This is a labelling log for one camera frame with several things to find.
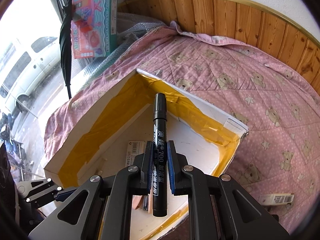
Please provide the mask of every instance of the car window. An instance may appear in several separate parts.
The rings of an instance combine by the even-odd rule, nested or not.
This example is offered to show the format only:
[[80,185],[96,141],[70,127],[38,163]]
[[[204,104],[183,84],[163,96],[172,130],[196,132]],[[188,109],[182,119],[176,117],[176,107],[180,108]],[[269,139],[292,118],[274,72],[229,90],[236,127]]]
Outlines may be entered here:
[[13,68],[10,70],[9,74],[5,78],[3,82],[3,86],[10,90],[17,78],[20,76],[22,71],[26,68],[26,66],[31,62],[31,57],[28,52],[22,54],[22,56],[15,63]]
[[34,50],[35,53],[40,52],[46,46],[53,43],[57,37],[41,37],[37,39],[34,43],[32,43],[31,48]]
[[3,98],[6,98],[7,95],[8,95],[8,91],[7,91],[7,89],[4,88],[4,86],[1,86],[1,87],[0,87],[0,95],[1,95]]
[[4,68],[15,51],[15,46],[10,42],[9,46],[0,54],[0,71]]

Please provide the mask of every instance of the white car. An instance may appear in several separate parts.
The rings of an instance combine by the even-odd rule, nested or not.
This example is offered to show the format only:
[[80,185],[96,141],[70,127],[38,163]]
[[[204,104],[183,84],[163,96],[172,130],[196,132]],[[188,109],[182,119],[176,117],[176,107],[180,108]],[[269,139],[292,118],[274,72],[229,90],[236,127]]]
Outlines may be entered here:
[[10,42],[0,52],[0,109],[5,114],[16,107],[26,110],[31,93],[59,61],[57,37],[41,37],[28,45],[18,39]]

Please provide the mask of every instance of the car door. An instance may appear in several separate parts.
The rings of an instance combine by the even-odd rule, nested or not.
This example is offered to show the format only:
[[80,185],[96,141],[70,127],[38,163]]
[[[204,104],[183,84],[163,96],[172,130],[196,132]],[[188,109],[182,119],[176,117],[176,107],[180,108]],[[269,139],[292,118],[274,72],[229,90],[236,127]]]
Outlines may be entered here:
[[39,67],[48,74],[60,60],[60,46],[57,37],[41,37],[31,44]]
[[[27,96],[29,96],[44,76],[44,71],[40,68],[36,60],[32,59],[17,79],[17,85],[22,88]],[[15,90],[12,91],[13,96],[19,96],[14,92]]]

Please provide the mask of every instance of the bubble wrap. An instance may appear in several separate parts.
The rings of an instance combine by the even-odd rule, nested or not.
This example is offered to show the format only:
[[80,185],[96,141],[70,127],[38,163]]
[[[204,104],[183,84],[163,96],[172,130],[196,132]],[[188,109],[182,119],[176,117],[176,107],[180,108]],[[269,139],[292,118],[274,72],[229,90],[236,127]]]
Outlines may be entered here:
[[115,49],[108,57],[95,57],[74,59],[72,57],[71,79],[77,74],[84,77],[82,89],[100,76],[110,67],[136,40],[148,31],[165,24],[159,20],[130,13],[117,13],[117,43]]

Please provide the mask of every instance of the cardboard box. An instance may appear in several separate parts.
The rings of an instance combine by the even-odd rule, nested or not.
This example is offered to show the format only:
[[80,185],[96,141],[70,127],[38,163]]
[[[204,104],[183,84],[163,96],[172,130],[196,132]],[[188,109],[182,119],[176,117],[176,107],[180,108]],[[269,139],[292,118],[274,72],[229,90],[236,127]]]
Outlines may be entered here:
[[117,47],[117,0],[72,0],[74,58],[107,57]]
[[[159,92],[166,94],[167,139],[175,142],[177,152],[206,174],[223,173],[248,127],[214,105],[138,69],[79,120],[45,167],[46,177],[63,187],[78,186],[97,170],[107,177],[124,168],[129,141],[153,140],[153,100]],[[168,180],[168,215],[156,218],[132,210],[130,239],[157,239],[187,214],[188,197],[171,195]]]

